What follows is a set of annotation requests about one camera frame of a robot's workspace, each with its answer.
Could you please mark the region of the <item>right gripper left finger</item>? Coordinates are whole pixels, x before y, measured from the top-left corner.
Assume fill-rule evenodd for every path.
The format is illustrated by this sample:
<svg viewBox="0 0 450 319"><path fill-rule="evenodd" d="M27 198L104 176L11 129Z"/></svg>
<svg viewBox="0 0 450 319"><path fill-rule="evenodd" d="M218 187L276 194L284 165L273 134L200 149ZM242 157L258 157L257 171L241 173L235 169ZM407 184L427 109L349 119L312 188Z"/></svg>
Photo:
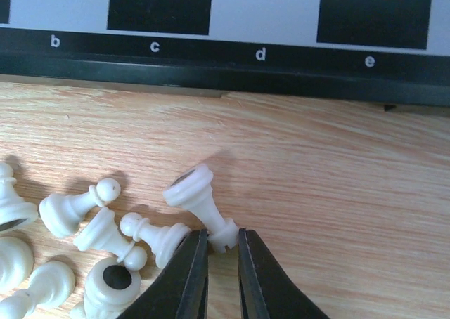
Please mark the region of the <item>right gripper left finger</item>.
<svg viewBox="0 0 450 319"><path fill-rule="evenodd" d="M151 286L119 317L206 318L207 252L207 231L190 232Z"/></svg>

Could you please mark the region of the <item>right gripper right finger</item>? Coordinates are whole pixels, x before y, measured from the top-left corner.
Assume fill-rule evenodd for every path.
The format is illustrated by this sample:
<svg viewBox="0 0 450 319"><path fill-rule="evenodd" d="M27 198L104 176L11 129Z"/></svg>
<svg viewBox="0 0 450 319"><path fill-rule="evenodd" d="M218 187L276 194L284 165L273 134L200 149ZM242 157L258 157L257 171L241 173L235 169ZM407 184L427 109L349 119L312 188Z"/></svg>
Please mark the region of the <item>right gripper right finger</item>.
<svg viewBox="0 0 450 319"><path fill-rule="evenodd" d="M238 279L243 318L328 317L292 282L255 230L239 230Z"/></svg>

